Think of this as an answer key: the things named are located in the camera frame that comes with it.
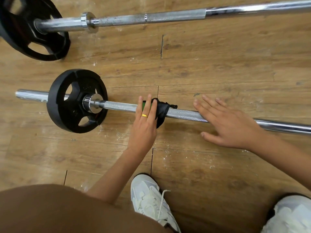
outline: barbell shaft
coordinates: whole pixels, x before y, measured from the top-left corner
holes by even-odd
[[[199,20],[214,15],[250,14],[258,12],[295,11],[311,8],[311,0],[281,1],[254,5],[227,6],[216,8],[203,8],[186,11],[170,11],[138,15],[122,15],[103,18],[92,18],[87,25],[92,28],[132,25],[144,23],[164,23],[186,20]],[[62,18],[49,20],[36,20],[35,25],[41,32],[81,31],[86,29],[85,21],[81,18]]]
[[[17,98],[23,100],[47,102],[49,93],[43,91],[19,89],[15,92],[15,95]],[[94,101],[94,105],[95,107],[100,107],[103,109],[119,110],[126,112],[135,112],[137,107],[137,105],[135,104],[127,104],[113,101]],[[189,121],[197,121],[197,122],[208,122],[200,115],[199,112],[191,110],[180,110],[169,108],[166,117]],[[311,135],[310,125],[294,124],[294,123],[286,123],[262,119],[254,119],[254,120],[257,122],[259,126],[261,126],[263,129],[266,130]]]

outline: rubber weight plate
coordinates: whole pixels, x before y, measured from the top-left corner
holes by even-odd
[[[66,90],[72,85],[72,92],[64,100]],[[90,70],[74,69],[63,72],[52,83],[47,102],[48,113],[53,122],[60,128],[75,132],[86,133],[100,125],[107,115],[107,110],[94,114],[87,112],[82,105],[87,94],[100,94],[108,100],[107,90],[100,76]],[[83,117],[89,121],[79,126]]]
[[[14,49],[31,58],[54,61],[64,58],[70,47],[68,32],[40,33],[34,26],[35,19],[62,18],[50,0],[20,0],[21,9],[10,12],[14,0],[0,0],[0,35]],[[30,43],[44,46],[48,55],[38,53],[28,47]]]

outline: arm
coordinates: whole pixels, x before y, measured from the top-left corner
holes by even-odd
[[[193,105],[218,132],[218,135],[202,132],[206,141],[249,150],[311,190],[310,155],[265,131],[250,116],[222,100],[212,100],[206,95],[202,98],[203,102],[195,100]]]
[[[134,171],[152,148],[156,139],[157,101],[154,100],[151,106],[151,95],[148,95],[144,111],[142,111],[142,100],[143,98],[140,96],[127,149],[88,190],[86,193],[88,196],[103,200],[108,204],[114,204]]]

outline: black wrist strap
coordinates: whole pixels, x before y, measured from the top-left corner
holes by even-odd
[[[158,102],[155,118],[158,118],[156,128],[159,128],[162,125],[162,123],[164,123],[164,120],[165,120],[167,112],[169,111],[169,108],[177,109],[177,105],[170,105],[167,102],[161,102],[159,101],[158,98],[153,98],[151,102],[153,100],[157,100]]]

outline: white sneaker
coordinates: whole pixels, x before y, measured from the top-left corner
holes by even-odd
[[[269,211],[268,218],[261,233],[311,233],[311,199],[286,196]]]
[[[180,228],[164,199],[164,193],[167,191],[170,190],[161,193],[156,181],[147,173],[136,175],[131,183],[134,210],[156,220],[163,227],[171,227],[180,233]]]

